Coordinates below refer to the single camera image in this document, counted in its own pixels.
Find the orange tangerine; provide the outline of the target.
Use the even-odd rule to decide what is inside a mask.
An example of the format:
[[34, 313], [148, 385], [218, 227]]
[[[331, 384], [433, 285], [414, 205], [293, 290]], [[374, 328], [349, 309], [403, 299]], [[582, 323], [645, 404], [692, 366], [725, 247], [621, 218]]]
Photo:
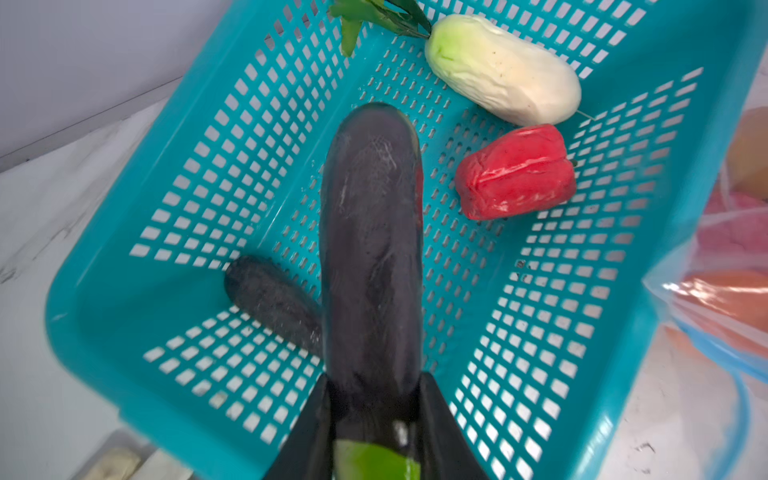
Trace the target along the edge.
[[767, 275], [754, 270], [710, 270], [688, 275], [680, 295], [692, 304], [767, 332]]

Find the pink red dragon fruit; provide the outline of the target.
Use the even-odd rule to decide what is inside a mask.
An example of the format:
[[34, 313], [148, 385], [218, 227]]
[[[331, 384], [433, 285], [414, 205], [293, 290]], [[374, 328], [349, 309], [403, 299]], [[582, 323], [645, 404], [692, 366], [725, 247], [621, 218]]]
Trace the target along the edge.
[[716, 186], [696, 232], [695, 258], [767, 253], [767, 203]]

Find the teal plastic basket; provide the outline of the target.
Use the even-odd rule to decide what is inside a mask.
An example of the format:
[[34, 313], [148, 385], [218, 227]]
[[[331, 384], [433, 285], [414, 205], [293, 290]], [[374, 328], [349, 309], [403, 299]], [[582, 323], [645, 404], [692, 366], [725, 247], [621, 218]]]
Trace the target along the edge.
[[424, 165], [424, 366], [487, 474], [593, 479], [657, 322], [642, 280], [696, 225], [767, 40], [763, 1], [427, 1], [566, 60], [560, 125], [578, 190], [476, 223], [460, 160], [508, 125], [374, 26], [355, 54], [325, 1], [238, 1], [157, 118], [49, 291], [51, 347], [123, 418], [206, 479], [259, 479], [321, 361], [240, 312], [224, 272], [261, 253], [321, 287], [322, 166], [382, 101]]

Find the clear zip bag blue zipper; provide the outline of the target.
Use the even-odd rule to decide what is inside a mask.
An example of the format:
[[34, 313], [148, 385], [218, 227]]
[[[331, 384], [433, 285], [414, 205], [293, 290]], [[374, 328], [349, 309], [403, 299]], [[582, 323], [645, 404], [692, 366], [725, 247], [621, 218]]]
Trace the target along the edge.
[[747, 384], [767, 383], [767, 109], [745, 111], [695, 232], [643, 284], [683, 352], [726, 378], [728, 408], [691, 421], [706, 479], [728, 479], [754, 419]]

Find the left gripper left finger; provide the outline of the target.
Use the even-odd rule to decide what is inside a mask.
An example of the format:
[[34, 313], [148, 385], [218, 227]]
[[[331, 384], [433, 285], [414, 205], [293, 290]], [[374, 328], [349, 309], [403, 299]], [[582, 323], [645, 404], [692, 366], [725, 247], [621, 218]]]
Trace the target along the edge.
[[327, 376], [322, 374], [264, 480], [333, 477], [333, 429]]

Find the dark purple eggplant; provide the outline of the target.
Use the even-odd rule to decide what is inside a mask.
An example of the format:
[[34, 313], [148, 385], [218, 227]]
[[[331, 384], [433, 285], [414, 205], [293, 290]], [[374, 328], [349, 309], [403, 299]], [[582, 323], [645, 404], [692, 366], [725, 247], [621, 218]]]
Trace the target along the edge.
[[324, 165], [319, 230], [334, 474], [417, 479], [423, 169], [408, 118], [369, 103]]

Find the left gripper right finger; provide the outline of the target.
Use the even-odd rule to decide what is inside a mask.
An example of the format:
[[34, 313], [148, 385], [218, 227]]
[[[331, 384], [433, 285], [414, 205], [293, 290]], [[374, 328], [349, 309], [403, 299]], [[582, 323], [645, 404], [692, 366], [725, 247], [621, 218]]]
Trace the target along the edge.
[[436, 380], [428, 372], [422, 372], [419, 379], [419, 428], [422, 479], [487, 479]]

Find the orange yellow mango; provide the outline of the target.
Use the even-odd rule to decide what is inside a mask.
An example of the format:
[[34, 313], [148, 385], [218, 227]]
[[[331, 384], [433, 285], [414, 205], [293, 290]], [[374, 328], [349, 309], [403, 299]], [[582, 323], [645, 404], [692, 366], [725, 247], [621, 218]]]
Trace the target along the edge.
[[767, 107], [741, 117], [726, 156], [728, 184], [734, 191], [767, 200]]

